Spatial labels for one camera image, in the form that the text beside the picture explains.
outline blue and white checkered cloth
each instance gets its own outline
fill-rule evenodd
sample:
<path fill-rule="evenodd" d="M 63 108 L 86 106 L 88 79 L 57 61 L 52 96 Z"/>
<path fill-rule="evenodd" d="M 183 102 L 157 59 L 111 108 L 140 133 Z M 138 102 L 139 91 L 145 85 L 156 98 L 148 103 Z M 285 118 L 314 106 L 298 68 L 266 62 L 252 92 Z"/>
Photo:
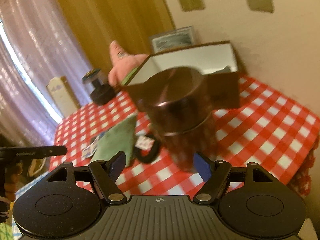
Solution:
<path fill-rule="evenodd" d="M 36 184 L 39 180 L 41 180 L 45 175 L 48 174 L 48 171 L 44 174 L 40 175 L 38 178 L 34 179 L 32 182 L 28 183 L 27 185 L 23 186 L 21 189 L 19 189 L 16 193 L 17 199 L 22 196 L 28 189 L 30 189 L 34 184 Z M 14 219 L 12 219 L 12 234 L 13 239 L 18 240 L 20 237 L 22 237 L 22 234 L 20 233 L 16 222 Z"/>

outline beige wall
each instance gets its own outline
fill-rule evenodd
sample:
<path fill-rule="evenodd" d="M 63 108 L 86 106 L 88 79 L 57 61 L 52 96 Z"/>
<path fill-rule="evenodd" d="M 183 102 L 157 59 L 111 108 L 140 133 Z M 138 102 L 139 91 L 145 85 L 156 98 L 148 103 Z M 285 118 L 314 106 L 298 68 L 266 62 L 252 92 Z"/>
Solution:
<path fill-rule="evenodd" d="M 231 40 L 251 76 L 320 115 L 320 0 L 274 0 L 272 14 L 246 0 L 204 0 L 205 10 L 187 13 L 166 1 L 177 28 L 193 25 L 201 42 Z M 320 233 L 319 155 L 316 166 L 307 202 Z"/>

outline purple curtain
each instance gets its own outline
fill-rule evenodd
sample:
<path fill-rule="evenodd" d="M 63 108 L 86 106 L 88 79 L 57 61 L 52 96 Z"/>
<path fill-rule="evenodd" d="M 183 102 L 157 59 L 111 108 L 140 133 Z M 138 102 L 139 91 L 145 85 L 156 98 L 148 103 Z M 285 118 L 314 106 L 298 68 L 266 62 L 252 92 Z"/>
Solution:
<path fill-rule="evenodd" d="M 56 0 L 0 0 L 0 19 L 19 62 L 54 109 L 46 89 L 54 77 L 67 77 L 81 105 L 91 101 L 81 79 L 92 67 Z M 57 123 L 24 84 L 3 43 L 0 50 L 0 132 L 20 144 L 53 143 Z"/>

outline yellow curtain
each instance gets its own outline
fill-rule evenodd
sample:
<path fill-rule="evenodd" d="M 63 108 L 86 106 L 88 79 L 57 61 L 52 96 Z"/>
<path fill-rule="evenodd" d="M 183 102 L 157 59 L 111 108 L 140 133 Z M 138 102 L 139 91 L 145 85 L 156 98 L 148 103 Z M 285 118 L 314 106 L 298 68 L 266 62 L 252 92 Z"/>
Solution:
<path fill-rule="evenodd" d="M 94 68 L 112 68 L 109 44 L 128 53 L 150 53 L 149 37 L 174 29 L 164 0 L 58 0 Z"/>

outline pink plush toy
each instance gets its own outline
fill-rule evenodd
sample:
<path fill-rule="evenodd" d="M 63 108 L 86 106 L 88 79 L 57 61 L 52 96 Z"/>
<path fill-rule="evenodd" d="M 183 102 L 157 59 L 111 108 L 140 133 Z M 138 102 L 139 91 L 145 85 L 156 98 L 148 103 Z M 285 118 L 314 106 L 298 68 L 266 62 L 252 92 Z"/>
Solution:
<path fill-rule="evenodd" d="M 109 85 L 116 87 L 123 85 L 124 81 L 133 74 L 133 70 L 141 65 L 148 57 L 147 54 L 130 55 L 128 54 L 117 41 L 110 44 L 110 57 L 113 68 L 109 72 Z"/>

